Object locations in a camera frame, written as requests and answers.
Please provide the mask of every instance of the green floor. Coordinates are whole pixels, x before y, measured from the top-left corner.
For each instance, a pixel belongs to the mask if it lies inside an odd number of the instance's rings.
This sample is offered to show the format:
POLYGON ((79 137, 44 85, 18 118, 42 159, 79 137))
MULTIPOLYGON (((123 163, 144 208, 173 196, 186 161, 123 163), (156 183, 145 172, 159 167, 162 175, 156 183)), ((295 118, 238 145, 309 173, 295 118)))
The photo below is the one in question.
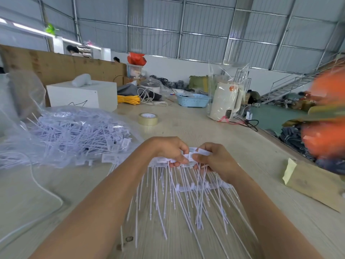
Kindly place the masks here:
POLYGON ((260 107, 252 107, 253 119, 259 120, 258 127, 261 129, 272 129, 280 134, 282 124, 287 120, 306 115, 301 110, 293 110, 290 108, 282 108, 280 106, 261 104, 260 107))

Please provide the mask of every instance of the white box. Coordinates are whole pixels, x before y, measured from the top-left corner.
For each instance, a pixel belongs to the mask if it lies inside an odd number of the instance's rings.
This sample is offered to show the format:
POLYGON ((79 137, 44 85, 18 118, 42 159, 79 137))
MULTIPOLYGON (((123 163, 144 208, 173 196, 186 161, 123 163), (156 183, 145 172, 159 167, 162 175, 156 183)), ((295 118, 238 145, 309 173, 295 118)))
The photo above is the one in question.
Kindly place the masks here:
POLYGON ((99 108, 109 112, 117 108, 115 82, 92 81, 92 85, 73 87, 72 81, 47 85, 50 105, 78 105, 99 108))

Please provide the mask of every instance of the fluorescent light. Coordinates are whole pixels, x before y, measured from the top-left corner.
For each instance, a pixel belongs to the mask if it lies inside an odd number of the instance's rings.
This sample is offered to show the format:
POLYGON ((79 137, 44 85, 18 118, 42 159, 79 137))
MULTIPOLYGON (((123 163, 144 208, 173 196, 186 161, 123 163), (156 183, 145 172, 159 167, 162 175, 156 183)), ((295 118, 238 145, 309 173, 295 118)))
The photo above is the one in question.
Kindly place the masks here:
POLYGON ((77 45, 82 45, 81 43, 78 43, 78 42, 72 41, 72 40, 68 40, 68 39, 65 39, 65 38, 63 38, 63 41, 67 42, 67 43, 73 43, 73 44, 77 44, 77 45))
POLYGON ((87 46, 89 46, 89 47, 91 47, 91 48, 95 48, 95 49, 101 50, 101 48, 100 48, 100 47, 97 47, 97 46, 93 46, 93 45, 90 45, 90 44, 88 44, 87 46))
POLYGON ((50 33, 46 33, 46 32, 40 31, 40 30, 36 30, 36 29, 33 29, 31 27, 28 27, 28 26, 22 26, 21 24, 18 24, 18 23, 13 23, 13 25, 17 26, 19 28, 28 30, 28 31, 32 31, 32 32, 35 32, 35 33, 40 33, 40 34, 43 34, 43 35, 46 35, 46 36, 49 36, 49 37, 55 37, 54 35, 52 35, 50 33))

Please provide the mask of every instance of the wooden table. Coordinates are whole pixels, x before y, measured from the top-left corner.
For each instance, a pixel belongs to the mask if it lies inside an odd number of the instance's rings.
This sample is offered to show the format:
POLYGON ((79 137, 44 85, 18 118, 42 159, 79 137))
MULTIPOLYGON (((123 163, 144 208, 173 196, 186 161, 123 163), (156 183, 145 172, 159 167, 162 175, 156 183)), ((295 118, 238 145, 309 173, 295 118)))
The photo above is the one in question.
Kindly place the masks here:
MULTIPOLYGON (((282 174, 291 154, 265 139, 259 133, 239 125, 217 123, 206 116, 205 109, 183 108, 169 102, 168 107, 119 104, 117 113, 126 115, 144 139, 151 136, 179 136, 189 146, 203 142, 222 143, 241 167, 262 187, 279 209, 294 223, 325 258, 345 257, 345 216, 288 187, 282 174), (139 113, 149 112, 159 116, 156 126, 144 127, 136 123, 139 113)), ((108 173, 110 164, 53 169, 34 168, 35 177, 45 187, 65 200, 60 213, 27 229, 0 253, 0 259, 27 258, 45 237, 108 173)), ((59 203, 42 192, 32 181, 28 167, 0 171, 0 238, 8 232, 54 210, 59 203)), ((223 220, 214 204, 208 209, 211 221, 219 234, 229 258, 249 258, 238 238, 228 226, 225 234, 223 220)), ((252 258, 262 258, 259 244, 239 214, 227 208, 227 214, 252 258)), ((156 210, 149 220, 149 187, 144 185, 141 210, 138 215, 138 248, 134 241, 125 244, 123 252, 117 250, 118 240, 109 258, 201 258, 196 239, 189 232, 178 204, 176 209, 167 202, 164 224, 168 240, 163 236, 156 210)), ((196 230, 205 258, 226 258, 210 224, 203 218, 204 230, 196 230)), ((135 236, 135 210, 123 224, 124 237, 135 236)), ((9 243, 16 236, 0 245, 9 243)))

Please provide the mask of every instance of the black hair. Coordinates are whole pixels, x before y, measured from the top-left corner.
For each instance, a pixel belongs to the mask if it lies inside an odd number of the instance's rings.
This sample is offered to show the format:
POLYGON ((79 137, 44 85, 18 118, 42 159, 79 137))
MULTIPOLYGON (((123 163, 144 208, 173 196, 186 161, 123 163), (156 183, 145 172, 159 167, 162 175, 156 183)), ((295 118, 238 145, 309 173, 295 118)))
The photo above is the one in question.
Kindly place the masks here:
POLYGON ((69 52, 75 52, 75 53, 79 53, 79 49, 77 48, 77 47, 75 47, 75 46, 72 46, 72 45, 69 45, 69 46, 67 46, 67 51, 69 51, 69 52))

